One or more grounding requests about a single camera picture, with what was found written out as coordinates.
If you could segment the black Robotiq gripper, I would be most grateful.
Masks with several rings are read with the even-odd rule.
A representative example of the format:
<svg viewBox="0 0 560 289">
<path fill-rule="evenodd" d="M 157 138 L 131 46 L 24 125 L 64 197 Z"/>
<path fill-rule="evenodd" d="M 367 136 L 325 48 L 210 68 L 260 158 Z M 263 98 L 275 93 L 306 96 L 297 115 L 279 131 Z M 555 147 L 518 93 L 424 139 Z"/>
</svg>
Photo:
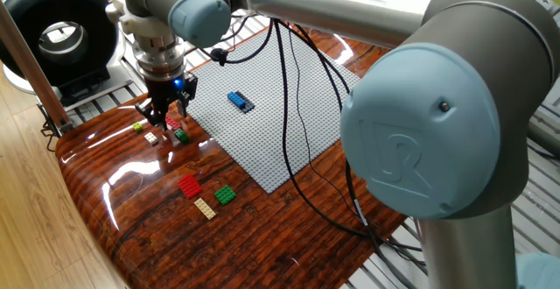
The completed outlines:
<svg viewBox="0 0 560 289">
<path fill-rule="evenodd" d="M 184 72 L 178 77 L 164 80 L 145 79 L 148 97 L 135 104 L 135 109 L 154 127 L 168 130 L 166 114 L 173 102 L 178 102 L 178 112 L 186 117 L 186 109 L 196 96 L 198 77 Z"/>
</svg>

